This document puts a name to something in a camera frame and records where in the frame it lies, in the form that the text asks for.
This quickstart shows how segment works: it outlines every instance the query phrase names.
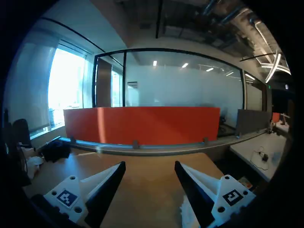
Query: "black bag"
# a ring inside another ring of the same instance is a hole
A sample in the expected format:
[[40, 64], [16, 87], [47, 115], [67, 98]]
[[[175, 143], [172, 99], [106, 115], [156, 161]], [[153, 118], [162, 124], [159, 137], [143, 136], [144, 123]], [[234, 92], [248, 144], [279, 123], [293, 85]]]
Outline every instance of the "black bag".
[[67, 143], [53, 141], [45, 145], [39, 152], [40, 156], [44, 156], [45, 160], [56, 162], [60, 158], [68, 158], [71, 148]]

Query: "orange partition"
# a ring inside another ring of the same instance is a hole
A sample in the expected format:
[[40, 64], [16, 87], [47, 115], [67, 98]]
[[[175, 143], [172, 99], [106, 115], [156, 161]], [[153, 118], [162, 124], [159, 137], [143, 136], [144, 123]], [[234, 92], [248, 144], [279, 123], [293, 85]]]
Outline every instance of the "orange partition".
[[220, 108], [122, 107], [64, 110], [68, 138], [132, 145], [172, 145], [217, 139]]
[[277, 122], [279, 122], [279, 120], [280, 120], [280, 113], [273, 112], [273, 113], [272, 113], [272, 121], [273, 121], [274, 123], [277, 123]]

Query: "wooden desk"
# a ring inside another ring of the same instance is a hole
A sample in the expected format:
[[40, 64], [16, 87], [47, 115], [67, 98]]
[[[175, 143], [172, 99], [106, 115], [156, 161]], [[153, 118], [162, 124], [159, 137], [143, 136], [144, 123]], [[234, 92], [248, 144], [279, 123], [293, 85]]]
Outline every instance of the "wooden desk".
[[[276, 134], [262, 134], [250, 140], [237, 143], [230, 146], [230, 150], [249, 164], [257, 173], [259, 173], [266, 181], [270, 181], [280, 163], [283, 154], [286, 138]], [[267, 166], [264, 166], [262, 158], [254, 152], [259, 151], [263, 147], [263, 152], [268, 154], [269, 158]]]
[[73, 149], [68, 159], [41, 166], [32, 185], [25, 187], [26, 194], [45, 194], [69, 175], [80, 179], [89, 177], [106, 168], [126, 162], [126, 172], [104, 217], [101, 227], [170, 227], [180, 228], [180, 206], [185, 192], [175, 174], [178, 160], [215, 178], [223, 173], [203, 153], [135, 157], [97, 154]]

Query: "wire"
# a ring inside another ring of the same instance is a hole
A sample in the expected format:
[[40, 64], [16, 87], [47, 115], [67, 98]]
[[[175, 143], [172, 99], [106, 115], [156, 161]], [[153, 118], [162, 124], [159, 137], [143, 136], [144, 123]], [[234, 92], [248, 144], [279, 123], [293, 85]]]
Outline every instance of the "wire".
[[263, 169], [262, 167], [258, 167], [255, 163], [253, 163], [252, 162], [252, 157], [253, 157], [253, 153], [255, 152], [255, 153], [257, 153], [261, 158], [263, 158], [264, 157], [264, 155], [265, 155], [265, 153], [263, 152], [264, 151], [264, 147], [262, 147], [262, 146], [260, 146], [259, 147], [259, 150], [258, 151], [255, 151], [255, 150], [253, 150], [252, 151], [252, 154], [251, 154], [251, 158], [250, 158], [250, 162], [252, 163], [252, 164], [254, 164], [257, 168], [259, 168], [259, 169], [262, 169], [262, 170], [268, 170], [268, 167], [269, 167], [269, 165], [268, 165], [268, 163], [267, 163], [267, 169]]

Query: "roller shade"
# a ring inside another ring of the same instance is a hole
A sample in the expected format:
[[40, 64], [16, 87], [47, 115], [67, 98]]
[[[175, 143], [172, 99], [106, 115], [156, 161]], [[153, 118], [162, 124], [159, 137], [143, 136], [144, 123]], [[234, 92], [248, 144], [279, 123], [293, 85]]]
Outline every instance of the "roller shade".
[[59, 39], [30, 31], [21, 44], [5, 86], [9, 121], [26, 119], [30, 132], [49, 126], [48, 82]]

